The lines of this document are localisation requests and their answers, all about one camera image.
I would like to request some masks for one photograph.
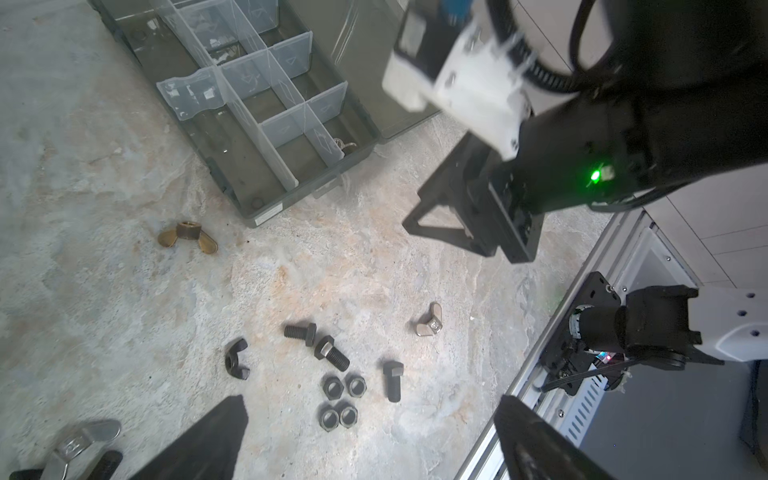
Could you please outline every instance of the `brass wing nut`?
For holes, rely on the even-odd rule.
[[[211,255],[219,250],[216,241],[207,233],[203,232],[203,226],[196,222],[181,222],[173,230],[167,230],[157,236],[157,242],[163,247],[172,247],[176,240],[184,238],[185,240],[197,240],[200,250],[203,253]]]

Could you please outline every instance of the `black hex bolt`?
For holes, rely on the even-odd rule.
[[[289,339],[304,340],[306,346],[312,346],[315,344],[315,333],[317,333],[317,325],[310,323],[306,327],[286,325],[283,335]]]
[[[344,356],[335,346],[333,346],[333,337],[326,335],[315,347],[315,358],[318,360],[328,359],[331,365],[345,372],[349,368],[349,359]]]
[[[384,375],[386,375],[386,396],[392,403],[400,401],[400,377],[402,376],[404,365],[400,362],[387,362],[384,364]]]

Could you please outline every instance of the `organizer compartment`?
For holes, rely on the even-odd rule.
[[[115,34],[157,82],[212,177],[253,219],[251,226],[338,184],[379,139],[289,2],[105,1],[121,11],[109,19],[119,28]],[[335,139],[346,145],[343,151]]]

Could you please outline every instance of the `gray plastic tray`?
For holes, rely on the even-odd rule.
[[[435,113],[406,112],[381,89],[402,16],[390,0],[91,4],[251,227]]]

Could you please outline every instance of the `metal frame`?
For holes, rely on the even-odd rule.
[[[652,221],[644,210],[615,214],[611,218],[506,392],[507,395],[517,396],[551,425],[555,419],[560,420],[557,411],[564,406],[570,408],[573,400],[569,402],[564,398],[566,394],[562,389],[541,393],[539,387],[546,380],[547,373],[538,363],[539,356],[556,326],[566,314],[566,309],[586,276],[597,270],[604,274],[609,283],[613,284],[626,268],[643,230],[651,228],[651,224]],[[492,419],[483,429],[479,440],[456,474],[455,480],[479,478],[509,478]]]

